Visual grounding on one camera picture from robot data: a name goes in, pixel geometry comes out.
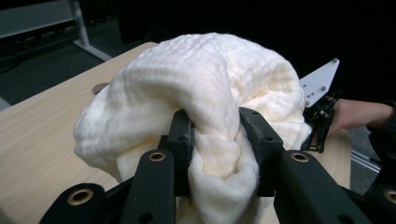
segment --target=white cloth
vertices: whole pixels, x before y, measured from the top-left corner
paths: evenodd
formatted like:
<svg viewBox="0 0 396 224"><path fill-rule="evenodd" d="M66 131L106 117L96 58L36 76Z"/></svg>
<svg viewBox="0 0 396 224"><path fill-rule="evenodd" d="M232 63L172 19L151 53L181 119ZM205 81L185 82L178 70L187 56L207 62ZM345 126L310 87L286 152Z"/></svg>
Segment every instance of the white cloth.
<svg viewBox="0 0 396 224"><path fill-rule="evenodd" d="M285 149L311 132L299 78L278 53L235 35L181 35L143 51L96 95L76 123L75 153L126 180L183 108L195 145L191 203L178 200L177 223L260 222L259 170L239 106L260 112Z"/></svg>

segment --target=white bracket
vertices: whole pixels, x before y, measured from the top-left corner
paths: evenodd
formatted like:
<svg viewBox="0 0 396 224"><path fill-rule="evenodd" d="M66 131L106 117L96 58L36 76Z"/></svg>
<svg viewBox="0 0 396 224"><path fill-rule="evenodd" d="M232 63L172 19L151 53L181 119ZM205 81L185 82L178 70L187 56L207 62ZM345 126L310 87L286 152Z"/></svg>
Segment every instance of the white bracket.
<svg viewBox="0 0 396 224"><path fill-rule="evenodd" d="M300 79L304 90L305 107L311 107L329 91L339 63L340 61L334 58Z"/></svg>

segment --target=dark floor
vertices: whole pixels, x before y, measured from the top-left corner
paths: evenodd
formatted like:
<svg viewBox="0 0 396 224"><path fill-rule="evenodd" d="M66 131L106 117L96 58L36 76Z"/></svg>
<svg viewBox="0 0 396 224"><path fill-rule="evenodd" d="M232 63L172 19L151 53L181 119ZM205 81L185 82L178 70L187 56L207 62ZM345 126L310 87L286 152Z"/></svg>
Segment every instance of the dark floor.
<svg viewBox="0 0 396 224"><path fill-rule="evenodd" d="M91 44L112 57L141 44L138 41L123 45L114 18L90 25L87 31ZM71 26L56 34L0 46L0 96L15 105L103 62L75 46L75 39L78 30ZM349 132L352 149L375 158L367 139L368 131L360 128ZM375 176L376 172L353 161L351 189L364 193Z"/></svg>

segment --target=table surface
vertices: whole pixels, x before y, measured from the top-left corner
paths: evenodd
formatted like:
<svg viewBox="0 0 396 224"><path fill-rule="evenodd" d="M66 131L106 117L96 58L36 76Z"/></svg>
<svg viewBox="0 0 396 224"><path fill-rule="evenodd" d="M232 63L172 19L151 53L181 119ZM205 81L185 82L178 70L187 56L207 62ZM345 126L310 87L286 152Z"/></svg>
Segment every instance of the table surface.
<svg viewBox="0 0 396 224"><path fill-rule="evenodd" d="M73 130L93 89L111 78L148 42L66 82L0 111L0 208L13 223L38 223L55 199L79 183L116 186L109 174L88 166L74 154ZM346 131L313 153L334 180L349 188L351 140ZM270 208L262 223L276 223Z"/></svg>

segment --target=wrinkled cloth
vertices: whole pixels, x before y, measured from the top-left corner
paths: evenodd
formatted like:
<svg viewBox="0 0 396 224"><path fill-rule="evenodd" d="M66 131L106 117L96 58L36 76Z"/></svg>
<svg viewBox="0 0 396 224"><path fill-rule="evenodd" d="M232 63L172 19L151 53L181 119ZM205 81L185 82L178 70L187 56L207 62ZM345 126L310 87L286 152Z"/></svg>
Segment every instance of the wrinkled cloth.
<svg viewBox="0 0 396 224"><path fill-rule="evenodd" d="M82 112L75 153L119 182L168 135L184 109L194 125L191 200L178 198L177 223L260 223L259 167L239 106L260 112L298 149L311 133L304 92L281 55L235 35L181 35L144 50Z"/></svg>

